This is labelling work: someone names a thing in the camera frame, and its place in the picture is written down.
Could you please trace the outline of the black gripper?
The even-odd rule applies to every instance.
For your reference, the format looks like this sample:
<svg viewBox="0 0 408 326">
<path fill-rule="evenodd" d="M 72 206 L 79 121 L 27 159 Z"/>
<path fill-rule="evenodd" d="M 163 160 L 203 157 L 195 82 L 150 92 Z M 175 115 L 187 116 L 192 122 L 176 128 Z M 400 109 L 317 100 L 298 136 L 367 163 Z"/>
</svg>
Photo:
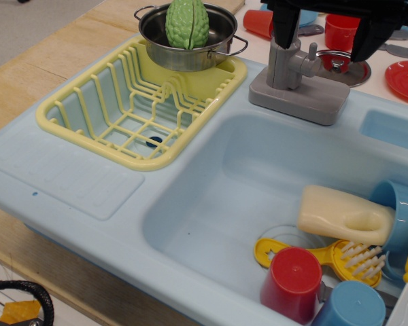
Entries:
<svg viewBox="0 0 408 326">
<path fill-rule="evenodd" d="M 361 18 L 351 61 L 370 58 L 391 36 L 394 25 L 408 26 L 408 1 L 261 1 L 273 10 L 276 44 L 287 50 L 297 36 L 300 10 Z"/>
</svg>

